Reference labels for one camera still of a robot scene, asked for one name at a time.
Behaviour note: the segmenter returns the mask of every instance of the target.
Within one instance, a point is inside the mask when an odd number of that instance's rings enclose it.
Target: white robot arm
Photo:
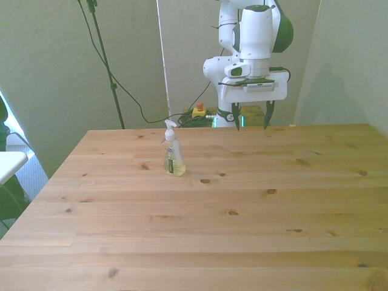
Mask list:
[[[218,29],[232,55],[208,59],[204,75],[218,92],[217,126],[228,127],[238,125],[240,102],[286,98],[289,72],[270,69],[270,58],[291,44],[293,27],[277,0],[223,0]]]

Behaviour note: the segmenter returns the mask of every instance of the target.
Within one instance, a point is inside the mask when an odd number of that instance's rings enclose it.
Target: wooden table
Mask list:
[[[388,290],[369,125],[91,131],[0,241],[0,290]]]

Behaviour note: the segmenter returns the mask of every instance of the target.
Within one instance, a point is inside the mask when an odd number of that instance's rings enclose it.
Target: pump head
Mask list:
[[[166,126],[167,126],[167,130],[165,132],[165,137],[166,137],[166,140],[167,141],[172,141],[173,139],[175,139],[175,133],[174,131],[171,129],[172,127],[177,127],[176,123],[169,120],[169,119],[166,119],[164,121],[166,123]]]

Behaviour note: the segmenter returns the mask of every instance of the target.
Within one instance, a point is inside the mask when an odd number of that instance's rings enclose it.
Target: pump bottle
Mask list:
[[[165,139],[162,142],[163,166],[166,173],[172,176],[181,176],[186,171],[183,163],[179,141],[175,138],[172,127],[176,127],[175,122],[166,119],[167,126]]]

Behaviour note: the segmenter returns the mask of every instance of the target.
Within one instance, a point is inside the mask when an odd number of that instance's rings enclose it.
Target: wall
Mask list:
[[[322,0],[296,124],[369,123],[388,136],[386,11],[386,0]]]
[[[87,130],[121,128],[107,72],[76,1],[1,1],[0,11],[0,91],[51,176]],[[146,117],[165,117],[156,0],[99,0],[96,16],[113,74]],[[164,125],[146,124],[137,105],[118,95],[128,129]]]
[[[292,71],[289,95],[276,103],[272,124],[293,122],[319,3],[320,0],[279,0],[293,23],[295,36],[284,53],[272,56],[272,66]],[[170,109],[171,113],[181,113],[208,84],[202,73],[204,61],[221,53],[218,31],[211,28],[218,26],[221,1],[158,0],[158,5]],[[208,107],[216,107],[217,100],[216,90],[210,85],[201,101]]]

